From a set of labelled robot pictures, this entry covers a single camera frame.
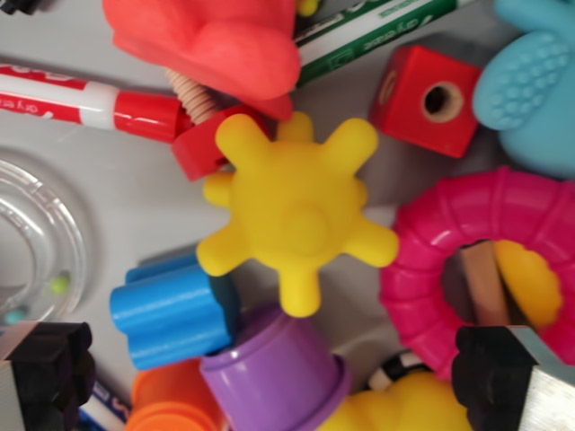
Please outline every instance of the pink ring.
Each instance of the pink ring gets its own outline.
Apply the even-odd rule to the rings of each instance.
[[[446,303],[446,259],[479,240],[511,240],[541,254],[561,280],[563,307],[542,330],[547,345],[575,365],[575,184],[500,168],[445,179],[397,215],[395,263],[381,271],[380,300],[410,347],[439,377],[451,378],[456,332],[470,324]]]

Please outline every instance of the yellow toy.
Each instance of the yellow toy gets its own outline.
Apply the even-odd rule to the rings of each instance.
[[[308,18],[317,12],[319,0],[297,0],[297,14]]]
[[[377,147],[368,122],[349,119],[318,145],[303,113],[279,124],[277,142],[250,117],[235,115],[216,141],[236,172],[216,173],[204,187],[210,203],[231,213],[226,227],[199,244],[199,263],[210,275],[254,257],[279,272],[284,311],[306,317],[320,306],[318,269],[338,254],[375,267],[394,260],[397,236],[361,214],[367,190],[354,177]]]
[[[449,383],[416,372],[384,392],[348,397],[318,431],[471,431],[466,414]]]
[[[536,329],[551,325],[562,305],[559,278],[534,251],[511,241],[494,243],[501,275],[517,305]]]

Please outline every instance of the gray surface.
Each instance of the gray surface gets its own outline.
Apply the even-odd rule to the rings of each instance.
[[[327,3],[337,10],[353,2]],[[490,5],[479,2],[452,13],[307,85],[295,94],[296,107],[312,115],[319,140],[344,119],[365,117],[393,48],[418,38],[484,64],[515,34],[491,17]],[[33,17],[0,14],[0,61],[126,89],[169,92],[159,67],[111,45],[98,0],[51,0]],[[200,183],[184,179],[167,145],[134,136],[0,111],[0,157],[30,157],[33,162],[26,163],[39,176],[70,187],[69,199],[93,233],[93,279],[88,295],[69,319],[90,322],[98,369],[126,396],[136,371],[128,360],[126,340],[111,323],[110,290],[139,261],[189,246],[224,225],[226,211],[203,200]],[[495,136],[486,130],[478,133],[462,161],[382,136],[377,154],[361,173],[370,192],[369,216],[389,224],[399,203],[436,179],[490,168],[500,158]],[[234,277],[248,306],[277,297],[275,274],[257,263],[242,266]],[[341,257],[324,269],[322,285],[323,307],[314,320],[332,348],[350,360],[360,387],[384,358],[399,349],[394,329],[376,300],[377,271]]]

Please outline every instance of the red marker cap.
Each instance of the red marker cap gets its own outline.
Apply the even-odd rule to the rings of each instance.
[[[144,92],[119,93],[114,124],[117,130],[169,144],[193,126],[178,99]]]

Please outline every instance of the plastic ring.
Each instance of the plastic ring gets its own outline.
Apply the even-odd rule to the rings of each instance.
[[[442,180],[397,216],[395,263],[381,271],[380,300],[410,347],[441,378],[450,378],[456,332],[469,324],[443,296],[441,274],[458,248],[510,240],[539,253],[561,280],[563,306],[541,330],[547,345],[575,364],[575,185],[501,168]]]
[[[22,236],[33,266],[24,286],[0,286],[0,327],[71,312],[84,291],[87,258],[84,237],[67,206],[42,180],[0,160],[0,217]]]

